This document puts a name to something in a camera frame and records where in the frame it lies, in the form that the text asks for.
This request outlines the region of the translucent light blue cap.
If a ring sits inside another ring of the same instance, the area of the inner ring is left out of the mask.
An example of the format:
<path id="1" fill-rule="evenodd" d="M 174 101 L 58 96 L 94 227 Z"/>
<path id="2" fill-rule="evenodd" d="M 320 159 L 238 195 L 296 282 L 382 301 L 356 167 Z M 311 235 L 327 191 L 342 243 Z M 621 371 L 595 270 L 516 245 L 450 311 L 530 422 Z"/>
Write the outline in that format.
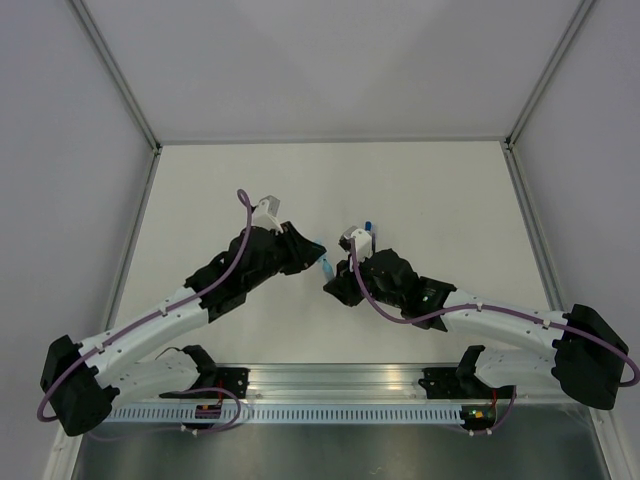
<path id="1" fill-rule="evenodd" d="M 320 261 L 320 265 L 321 265 L 321 269 L 322 269 L 325 280 L 327 282 L 330 282 L 331 280 L 333 280 L 335 277 L 335 274 L 330 262 L 326 258 L 323 258 Z"/>

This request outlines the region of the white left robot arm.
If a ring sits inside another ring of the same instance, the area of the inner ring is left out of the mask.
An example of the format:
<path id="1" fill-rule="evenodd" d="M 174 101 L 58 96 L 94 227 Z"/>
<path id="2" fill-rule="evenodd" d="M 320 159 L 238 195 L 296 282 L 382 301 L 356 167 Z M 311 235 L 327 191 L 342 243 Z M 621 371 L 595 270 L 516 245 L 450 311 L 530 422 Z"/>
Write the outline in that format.
<path id="1" fill-rule="evenodd" d="M 290 222 L 251 225 L 173 294 L 130 324 L 75 342 L 63 335 L 48 347 L 40 379 L 39 421 L 58 422 L 66 435 L 84 435 L 116 408 L 162 395 L 211 395 L 217 366 L 200 346 L 182 347 L 166 360 L 147 355 L 169 341 L 209 325 L 245 303 L 272 277 L 295 275 L 315 264 L 324 246 Z"/>

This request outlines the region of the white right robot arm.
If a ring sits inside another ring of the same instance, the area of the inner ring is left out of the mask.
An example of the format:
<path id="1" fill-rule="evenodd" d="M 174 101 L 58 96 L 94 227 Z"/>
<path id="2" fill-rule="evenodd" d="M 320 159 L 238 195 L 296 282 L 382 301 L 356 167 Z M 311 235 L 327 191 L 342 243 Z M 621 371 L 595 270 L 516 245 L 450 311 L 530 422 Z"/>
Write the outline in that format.
<path id="1" fill-rule="evenodd" d="M 452 284 L 424 277 L 391 249 L 340 261 L 324 291 L 342 304 L 367 302 L 380 315 L 399 309 L 397 322 L 489 338 L 496 350 L 472 345 L 455 373 L 457 388 L 478 397 L 488 388 L 559 389 L 599 410 L 614 407 L 629 348 L 591 307 L 535 311 L 494 305 Z"/>

